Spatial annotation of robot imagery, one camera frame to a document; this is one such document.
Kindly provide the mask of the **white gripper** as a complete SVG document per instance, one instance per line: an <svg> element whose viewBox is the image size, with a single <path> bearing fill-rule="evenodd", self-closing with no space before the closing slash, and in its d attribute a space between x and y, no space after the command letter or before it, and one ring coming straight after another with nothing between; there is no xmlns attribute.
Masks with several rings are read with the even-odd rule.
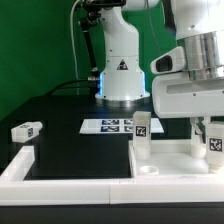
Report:
<svg viewBox="0 0 224 224"><path fill-rule="evenodd" d="M190 81L186 72L157 76L152 83L154 111L160 118L190 118L203 135L206 116L224 116L224 79Z"/></svg>

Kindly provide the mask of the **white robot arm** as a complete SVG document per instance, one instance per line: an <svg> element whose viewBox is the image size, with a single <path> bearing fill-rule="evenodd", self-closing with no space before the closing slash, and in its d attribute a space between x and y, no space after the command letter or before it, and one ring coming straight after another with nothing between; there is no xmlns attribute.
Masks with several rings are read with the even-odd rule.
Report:
<svg viewBox="0 0 224 224"><path fill-rule="evenodd" d="M139 35L123 8L101 10L106 66L96 99L130 106L149 97L160 118L224 116L224 0L127 0L124 9L163 5L166 27L177 46L151 62L155 78L145 91L139 67Z"/></svg>

